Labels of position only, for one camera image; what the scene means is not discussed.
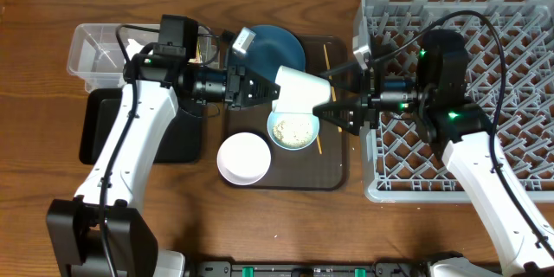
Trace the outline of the white plastic cup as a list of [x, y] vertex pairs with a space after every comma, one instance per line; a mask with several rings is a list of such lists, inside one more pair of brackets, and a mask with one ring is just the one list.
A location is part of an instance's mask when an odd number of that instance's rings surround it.
[[312, 114], [314, 107], [328, 103], [332, 97], [330, 82], [306, 72], [280, 66], [275, 83], [280, 86], [274, 113]]

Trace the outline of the blue round plate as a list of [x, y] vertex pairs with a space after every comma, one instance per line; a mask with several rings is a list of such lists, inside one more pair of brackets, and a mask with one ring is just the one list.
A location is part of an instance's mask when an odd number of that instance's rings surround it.
[[293, 33], [273, 25], [257, 25], [249, 29], [256, 33], [256, 37], [248, 53], [243, 57], [233, 53], [231, 45], [234, 38], [226, 55], [227, 67], [244, 66], [272, 82], [275, 81], [280, 66], [305, 71], [305, 51]]

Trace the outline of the light blue bowl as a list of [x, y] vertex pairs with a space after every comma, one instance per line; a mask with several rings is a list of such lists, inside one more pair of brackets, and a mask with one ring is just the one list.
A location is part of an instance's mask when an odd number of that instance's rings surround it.
[[316, 140], [319, 119], [312, 114], [271, 112], [267, 118], [267, 133], [280, 148], [299, 151]]

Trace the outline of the rice food waste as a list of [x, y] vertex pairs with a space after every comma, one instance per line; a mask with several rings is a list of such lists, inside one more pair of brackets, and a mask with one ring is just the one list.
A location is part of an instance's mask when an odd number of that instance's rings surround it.
[[276, 140], [286, 148], [298, 149], [312, 140], [312, 126], [307, 121], [283, 119], [273, 127]]

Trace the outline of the white pink shallow bowl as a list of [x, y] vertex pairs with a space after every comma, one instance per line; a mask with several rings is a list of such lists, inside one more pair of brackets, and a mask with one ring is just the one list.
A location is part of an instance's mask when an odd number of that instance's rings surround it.
[[271, 151], [263, 138], [251, 132], [239, 132], [221, 144], [216, 164], [226, 181], [244, 186], [261, 180], [271, 160]]

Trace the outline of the green orange snack wrapper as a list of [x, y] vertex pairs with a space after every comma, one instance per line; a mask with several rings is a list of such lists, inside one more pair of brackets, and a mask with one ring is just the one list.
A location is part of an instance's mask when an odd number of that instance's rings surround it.
[[200, 64], [203, 62], [202, 51], [201, 51], [201, 39], [198, 38], [196, 41], [196, 57], [195, 63]]

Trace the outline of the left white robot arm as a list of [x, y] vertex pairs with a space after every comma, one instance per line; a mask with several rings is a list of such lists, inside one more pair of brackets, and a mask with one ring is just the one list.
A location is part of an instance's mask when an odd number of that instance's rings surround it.
[[280, 86], [245, 67], [194, 63], [201, 23], [164, 15], [156, 42], [125, 55], [125, 85], [99, 158], [73, 199], [55, 199], [46, 224], [63, 276], [184, 276], [183, 254], [162, 250], [144, 218], [154, 158], [182, 99], [235, 110], [278, 99]]

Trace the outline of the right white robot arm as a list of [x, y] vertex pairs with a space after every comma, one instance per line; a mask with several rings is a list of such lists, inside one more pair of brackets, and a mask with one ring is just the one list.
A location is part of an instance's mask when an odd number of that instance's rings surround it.
[[493, 122], [466, 97], [469, 63], [462, 35], [430, 30], [422, 38], [416, 78], [393, 79], [376, 66], [351, 87], [355, 97], [313, 108], [353, 135], [376, 127], [380, 113], [409, 113], [419, 139], [461, 184], [486, 228], [504, 276], [553, 274], [553, 227], [506, 160]]

